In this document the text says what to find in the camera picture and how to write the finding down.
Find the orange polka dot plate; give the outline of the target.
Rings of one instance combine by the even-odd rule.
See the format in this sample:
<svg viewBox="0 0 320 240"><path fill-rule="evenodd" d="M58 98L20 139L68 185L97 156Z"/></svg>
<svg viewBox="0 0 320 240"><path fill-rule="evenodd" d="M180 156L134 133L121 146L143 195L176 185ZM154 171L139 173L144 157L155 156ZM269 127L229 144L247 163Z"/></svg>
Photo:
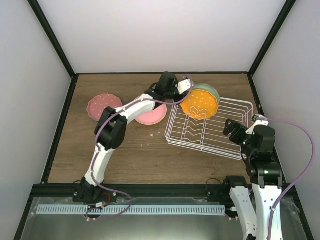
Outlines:
<svg viewBox="0 0 320 240"><path fill-rule="evenodd" d="M196 120L204 120L210 119L218 113L219 104L220 96L217 92L196 89L180 106L186 115Z"/></svg>

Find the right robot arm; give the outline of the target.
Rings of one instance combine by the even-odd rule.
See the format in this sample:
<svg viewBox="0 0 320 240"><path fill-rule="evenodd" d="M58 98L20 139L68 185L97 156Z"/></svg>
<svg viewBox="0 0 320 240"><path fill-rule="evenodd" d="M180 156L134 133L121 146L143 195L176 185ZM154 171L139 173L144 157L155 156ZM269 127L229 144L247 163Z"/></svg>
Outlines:
<svg viewBox="0 0 320 240"><path fill-rule="evenodd" d="M227 119L223 134L240 146L251 187L241 176L227 176L223 198L233 202L245 240L283 239L281 208L277 199L282 194L281 166L274 160L276 131L267 120L253 118L251 127Z"/></svg>

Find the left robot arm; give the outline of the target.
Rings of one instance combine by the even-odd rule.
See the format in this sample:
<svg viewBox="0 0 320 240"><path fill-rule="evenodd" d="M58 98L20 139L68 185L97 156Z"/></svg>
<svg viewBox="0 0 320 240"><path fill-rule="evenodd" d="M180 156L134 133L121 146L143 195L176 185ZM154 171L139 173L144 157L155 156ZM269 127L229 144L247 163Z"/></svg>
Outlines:
<svg viewBox="0 0 320 240"><path fill-rule="evenodd" d="M110 158L123 143L127 126L132 121L161 105L179 105L194 91L195 84L190 75L184 74L182 81L178 81L175 74L165 71L158 82L153 83L135 100L118 108L105 108L94 131L94 155L80 182L83 195L91 202L101 198Z"/></svg>

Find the dark pink polka dot plate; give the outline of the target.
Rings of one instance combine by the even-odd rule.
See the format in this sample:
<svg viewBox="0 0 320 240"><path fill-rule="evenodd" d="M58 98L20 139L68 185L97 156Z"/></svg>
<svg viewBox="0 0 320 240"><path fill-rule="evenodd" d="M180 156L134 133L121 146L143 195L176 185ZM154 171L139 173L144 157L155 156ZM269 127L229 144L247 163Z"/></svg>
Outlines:
<svg viewBox="0 0 320 240"><path fill-rule="evenodd" d="M114 94L104 93L92 98L88 102L86 111L90 118L100 120L105 108L111 107L115 109L122 106L123 106L123 103L118 96Z"/></svg>

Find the light pink plate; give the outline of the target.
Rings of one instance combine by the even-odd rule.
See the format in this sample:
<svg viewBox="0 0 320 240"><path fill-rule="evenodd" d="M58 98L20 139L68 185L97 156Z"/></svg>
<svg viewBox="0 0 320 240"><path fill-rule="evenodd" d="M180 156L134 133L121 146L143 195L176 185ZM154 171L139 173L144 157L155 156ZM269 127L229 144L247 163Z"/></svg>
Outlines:
<svg viewBox="0 0 320 240"><path fill-rule="evenodd" d="M135 120L139 121L153 122L163 120L167 115L167 106L165 104L160 105L156 109L144 113L143 115L137 117Z"/></svg>

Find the pale yellow plate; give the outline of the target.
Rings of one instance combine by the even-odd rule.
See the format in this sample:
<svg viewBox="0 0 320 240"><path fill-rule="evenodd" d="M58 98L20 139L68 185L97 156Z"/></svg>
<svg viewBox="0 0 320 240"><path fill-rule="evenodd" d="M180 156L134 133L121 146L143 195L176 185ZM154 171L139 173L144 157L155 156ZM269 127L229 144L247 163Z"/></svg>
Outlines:
<svg viewBox="0 0 320 240"><path fill-rule="evenodd" d="M140 124L142 125L146 125L146 126L152 126L152 125L156 125L158 123L160 123L162 120L158 120L158 121L138 121Z"/></svg>

